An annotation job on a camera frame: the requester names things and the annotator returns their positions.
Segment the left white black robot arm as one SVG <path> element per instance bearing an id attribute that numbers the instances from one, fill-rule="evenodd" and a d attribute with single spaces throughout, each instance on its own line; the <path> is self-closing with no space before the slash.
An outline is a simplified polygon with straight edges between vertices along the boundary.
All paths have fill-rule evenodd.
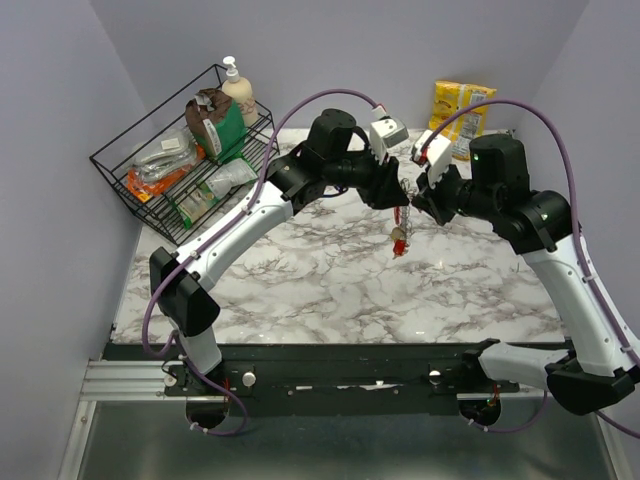
<path id="1" fill-rule="evenodd" d="M 338 109 L 318 116 L 307 138 L 273 159 L 263 184 L 256 184 L 233 209 L 200 238 L 150 258 L 151 291 L 161 312 L 177 329 L 177 341 L 192 366 L 187 382 L 201 395 L 214 393 L 222 380 L 222 353 L 213 324 L 220 307 L 209 292 L 246 250 L 276 226 L 320 199 L 327 187 L 355 189 L 372 209 L 405 206 L 398 180 L 399 162 L 389 149 L 409 137 L 390 116 L 360 128 Z"/>

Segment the metal red key organizer plate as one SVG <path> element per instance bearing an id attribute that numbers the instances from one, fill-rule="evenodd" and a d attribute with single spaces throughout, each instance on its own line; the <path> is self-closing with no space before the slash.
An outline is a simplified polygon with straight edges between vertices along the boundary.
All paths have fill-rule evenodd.
<path id="1" fill-rule="evenodd" d="M 412 231 L 410 221 L 410 208 L 408 206 L 395 207 L 393 209 L 394 226 L 390 233 L 393 242 L 393 257 L 404 256 L 410 246 L 410 235 Z"/>

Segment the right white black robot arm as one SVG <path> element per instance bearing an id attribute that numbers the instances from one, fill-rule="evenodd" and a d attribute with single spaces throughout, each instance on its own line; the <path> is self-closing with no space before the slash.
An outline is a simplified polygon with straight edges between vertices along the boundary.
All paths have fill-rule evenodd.
<path id="1" fill-rule="evenodd" d="M 596 279 L 586 242 L 571 222 L 559 193 L 529 185 L 523 144 L 507 134 L 480 136 L 470 143 L 471 176 L 452 162 L 452 143 L 425 131 L 411 159 L 423 167 L 412 200 L 439 225 L 455 216 L 487 221 L 534 271 L 569 333 L 559 350 L 518 347 L 487 340 L 460 367 L 460 379 L 480 392 L 495 380 L 549 391 L 567 411 L 585 415 L 618 403 L 634 392 L 639 368 L 630 357 L 638 340 L 623 339 L 626 324 Z"/>

